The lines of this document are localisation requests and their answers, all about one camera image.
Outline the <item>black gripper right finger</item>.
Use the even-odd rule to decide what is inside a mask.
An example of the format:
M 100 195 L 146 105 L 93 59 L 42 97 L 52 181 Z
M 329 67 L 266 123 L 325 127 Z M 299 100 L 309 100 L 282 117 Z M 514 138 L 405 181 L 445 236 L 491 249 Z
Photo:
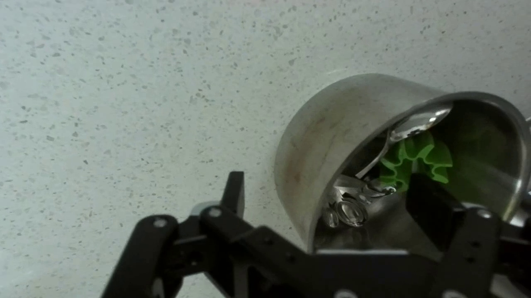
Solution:
M 529 219 L 511 224 L 493 209 L 466 206 L 440 183 L 415 173 L 407 211 L 441 251 L 432 298 L 529 298 Z

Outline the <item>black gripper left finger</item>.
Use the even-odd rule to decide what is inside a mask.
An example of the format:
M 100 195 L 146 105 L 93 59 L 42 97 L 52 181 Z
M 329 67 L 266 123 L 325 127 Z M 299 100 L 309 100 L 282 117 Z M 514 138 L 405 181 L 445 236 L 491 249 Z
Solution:
M 302 251 L 244 219 L 244 173 L 227 175 L 222 196 L 184 221 L 168 213 L 133 228 L 101 298 L 181 298 L 188 276 L 206 274 L 224 298 L 309 298 Z

